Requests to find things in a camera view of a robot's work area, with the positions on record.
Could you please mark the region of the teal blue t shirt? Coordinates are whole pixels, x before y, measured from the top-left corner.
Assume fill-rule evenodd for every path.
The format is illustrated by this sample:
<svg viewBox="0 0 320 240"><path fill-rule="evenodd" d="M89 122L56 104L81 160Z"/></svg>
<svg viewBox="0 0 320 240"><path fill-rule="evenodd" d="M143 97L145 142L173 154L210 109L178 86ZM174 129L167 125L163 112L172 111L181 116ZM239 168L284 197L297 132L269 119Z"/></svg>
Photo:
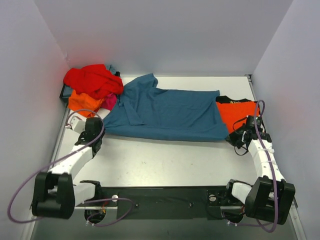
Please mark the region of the teal blue t shirt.
<svg viewBox="0 0 320 240"><path fill-rule="evenodd" d="M104 118L109 134L166 141L223 141L229 134L216 104L220 92L161 89L152 74L139 76Z"/></svg>

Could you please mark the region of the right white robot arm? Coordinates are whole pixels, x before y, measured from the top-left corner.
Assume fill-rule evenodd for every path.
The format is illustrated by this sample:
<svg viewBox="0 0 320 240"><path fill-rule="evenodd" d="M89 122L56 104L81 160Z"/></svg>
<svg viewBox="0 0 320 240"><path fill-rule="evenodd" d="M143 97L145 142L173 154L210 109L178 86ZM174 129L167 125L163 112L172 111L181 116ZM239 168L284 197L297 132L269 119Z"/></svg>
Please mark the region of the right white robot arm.
<svg viewBox="0 0 320 240"><path fill-rule="evenodd" d="M270 135L263 131L262 118L248 115L240 119L227 141L235 148L246 148L252 157L257 179L253 185L231 179L223 199L229 205L244 205L247 217L283 225L293 203L296 188L285 180L274 157Z"/></svg>

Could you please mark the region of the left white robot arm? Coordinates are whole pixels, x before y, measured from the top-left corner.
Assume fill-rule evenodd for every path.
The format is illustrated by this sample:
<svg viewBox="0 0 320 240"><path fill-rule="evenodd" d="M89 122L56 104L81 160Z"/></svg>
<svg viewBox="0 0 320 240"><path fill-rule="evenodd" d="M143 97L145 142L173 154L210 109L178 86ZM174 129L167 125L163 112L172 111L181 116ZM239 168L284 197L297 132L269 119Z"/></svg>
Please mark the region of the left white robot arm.
<svg viewBox="0 0 320 240"><path fill-rule="evenodd" d="M67 158L47 172L35 177L31 212L36 217L69 219L76 206L87 201L98 206L103 200L101 185L95 180L74 183L80 170L92 160L101 149L105 129L98 117L86 121L71 120L71 129L79 132L77 142Z"/></svg>

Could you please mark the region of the folded orange t shirt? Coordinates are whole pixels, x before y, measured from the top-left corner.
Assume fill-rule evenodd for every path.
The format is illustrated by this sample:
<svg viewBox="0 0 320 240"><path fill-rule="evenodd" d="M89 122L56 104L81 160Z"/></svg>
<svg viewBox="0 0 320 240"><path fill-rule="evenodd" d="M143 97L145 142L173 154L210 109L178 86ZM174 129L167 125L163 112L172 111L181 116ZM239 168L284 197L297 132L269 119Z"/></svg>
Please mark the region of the folded orange t shirt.
<svg viewBox="0 0 320 240"><path fill-rule="evenodd" d="M247 116L255 113L256 102L232 102L216 103L222 122L226 125L228 133L231 134L246 122Z"/></svg>

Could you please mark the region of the folded black t shirt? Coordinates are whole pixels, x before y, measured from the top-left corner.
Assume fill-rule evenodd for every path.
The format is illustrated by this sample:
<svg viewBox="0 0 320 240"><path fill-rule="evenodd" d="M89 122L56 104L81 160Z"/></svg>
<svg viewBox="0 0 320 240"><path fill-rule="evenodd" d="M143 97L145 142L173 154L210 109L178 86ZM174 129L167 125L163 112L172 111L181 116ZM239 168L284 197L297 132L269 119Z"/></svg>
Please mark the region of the folded black t shirt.
<svg viewBox="0 0 320 240"><path fill-rule="evenodd" d="M243 98L243 99L240 99L240 100L234 100L234 99L229 98L229 97L226 96L226 95L222 95L222 96L216 97L215 101L216 101L216 104L217 104L217 102L218 102L218 103L243 103L243 102L253 102L253 101L251 101L251 100L249 100L249 99L246 99L246 98Z"/></svg>

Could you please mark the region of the pink t shirt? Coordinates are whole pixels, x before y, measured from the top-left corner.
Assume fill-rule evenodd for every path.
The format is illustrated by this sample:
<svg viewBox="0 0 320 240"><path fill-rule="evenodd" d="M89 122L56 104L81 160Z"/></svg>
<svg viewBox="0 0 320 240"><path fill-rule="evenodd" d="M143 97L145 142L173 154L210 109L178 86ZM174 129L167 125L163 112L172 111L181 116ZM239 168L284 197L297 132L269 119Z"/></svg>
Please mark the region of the pink t shirt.
<svg viewBox="0 0 320 240"><path fill-rule="evenodd" d="M104 101L101 104L101 108L111 111L117 102L117 95L110 93L104 98Z"/></svg>

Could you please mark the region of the orange crumpled t shirt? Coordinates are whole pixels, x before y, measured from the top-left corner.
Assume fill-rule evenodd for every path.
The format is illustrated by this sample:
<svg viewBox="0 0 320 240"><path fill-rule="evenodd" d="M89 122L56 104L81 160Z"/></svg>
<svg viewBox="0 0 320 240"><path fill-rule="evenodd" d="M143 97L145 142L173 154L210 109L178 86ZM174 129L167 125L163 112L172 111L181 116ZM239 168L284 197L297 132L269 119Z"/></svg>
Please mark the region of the orange crumpled t shirt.
<svg viewBox="0 0 320 240"><path fill-rule="evenodd" d="M71 96L68 98L68 108L72 111L86 109L79 111L78 114L86 118L91 118L96 115L104 101L104 98L95 99L86 93L77 94L76 91L73 90Z"/></svg>

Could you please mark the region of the red t shirt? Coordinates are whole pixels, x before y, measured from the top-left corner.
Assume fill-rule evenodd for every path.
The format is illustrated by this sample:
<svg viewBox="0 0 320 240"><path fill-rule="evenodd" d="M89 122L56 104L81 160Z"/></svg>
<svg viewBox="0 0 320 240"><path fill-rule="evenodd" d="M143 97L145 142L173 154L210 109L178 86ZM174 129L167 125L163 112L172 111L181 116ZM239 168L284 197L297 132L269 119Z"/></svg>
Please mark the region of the red t shirt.
<svg viewBox="0 0 320 240"><path fill-rule="evenodd" d="M110 94L120 95L124 91L122 79L112 74L103 64L71 68L64 76L63 83L78 95L87 94L96 100Z"/></svg>

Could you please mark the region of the light blue t shirt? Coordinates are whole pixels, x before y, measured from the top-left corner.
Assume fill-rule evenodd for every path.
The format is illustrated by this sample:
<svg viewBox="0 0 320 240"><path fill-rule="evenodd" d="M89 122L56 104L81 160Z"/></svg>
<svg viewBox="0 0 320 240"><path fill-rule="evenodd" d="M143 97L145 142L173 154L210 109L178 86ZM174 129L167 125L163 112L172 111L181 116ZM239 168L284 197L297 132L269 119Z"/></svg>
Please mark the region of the light blue t shirt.
<svg viewBox="0 0 320 240"><path fill-rule="evenodd" d="M105 67L106 67L106 69L107 69L108 71L110 71L113 75L116 74L117 70L116 70L116 68L115 68L112 64L106 64Z"/></svg>

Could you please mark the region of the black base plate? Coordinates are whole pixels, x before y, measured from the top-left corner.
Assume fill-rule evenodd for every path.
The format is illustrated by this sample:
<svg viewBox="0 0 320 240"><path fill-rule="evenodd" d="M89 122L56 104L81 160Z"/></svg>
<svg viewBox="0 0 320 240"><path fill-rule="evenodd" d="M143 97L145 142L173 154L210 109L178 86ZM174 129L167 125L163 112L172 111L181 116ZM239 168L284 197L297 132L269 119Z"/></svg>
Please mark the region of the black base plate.
<svg viewBox="0 0 320 240"><path fill-rule="evenodd" d="M225 186L103 187L95 202L81 206L126 220L226 220L240 222L245 210Z"/></svg>

